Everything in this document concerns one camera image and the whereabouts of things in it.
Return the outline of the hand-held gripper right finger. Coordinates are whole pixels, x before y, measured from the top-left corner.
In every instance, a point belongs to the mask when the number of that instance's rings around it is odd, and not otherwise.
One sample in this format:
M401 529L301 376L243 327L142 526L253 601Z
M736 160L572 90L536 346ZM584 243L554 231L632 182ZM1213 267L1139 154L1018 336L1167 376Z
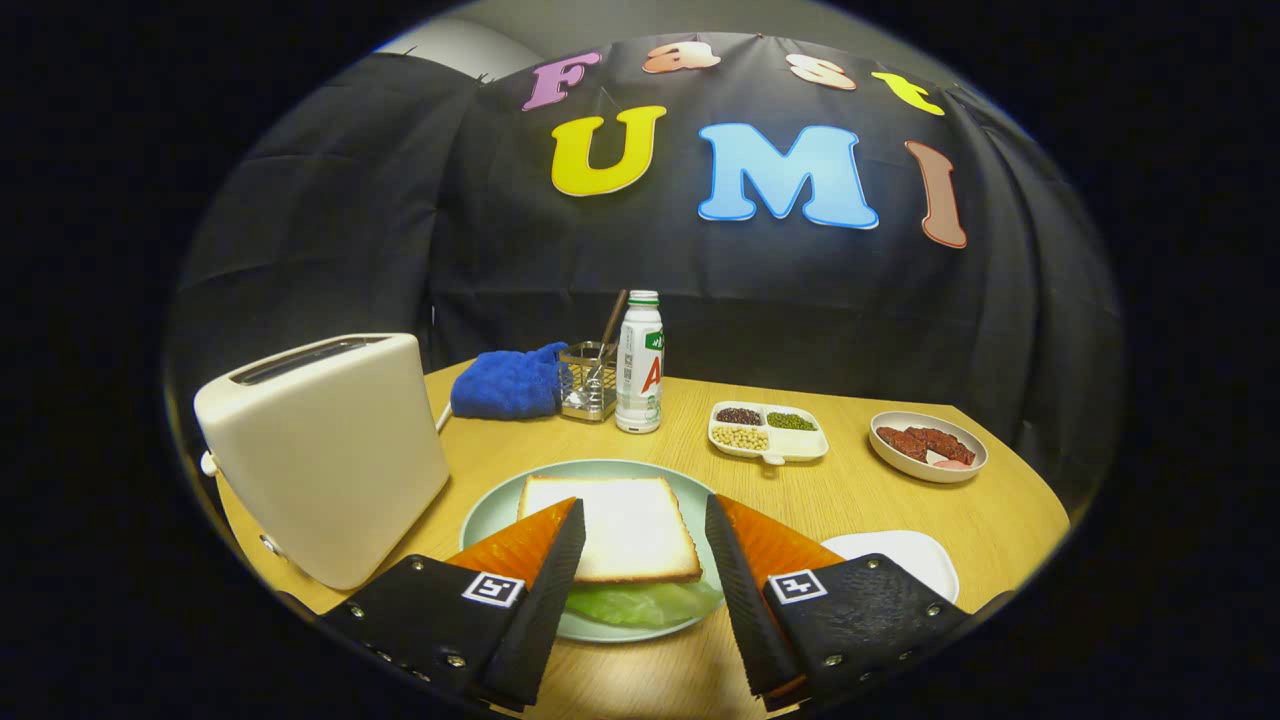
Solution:
M749 689L769 711L860 693L970 626L890 556L842 559L724 495L707 500L704 532Z

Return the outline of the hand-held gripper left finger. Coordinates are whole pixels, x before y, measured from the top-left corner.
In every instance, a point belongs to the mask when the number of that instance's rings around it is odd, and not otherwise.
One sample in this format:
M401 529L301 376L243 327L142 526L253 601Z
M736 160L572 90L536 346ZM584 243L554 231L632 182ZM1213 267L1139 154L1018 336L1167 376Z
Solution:
M411 555L317 620L449 700L520 712L538 701L584 515L570 497L447 561Z

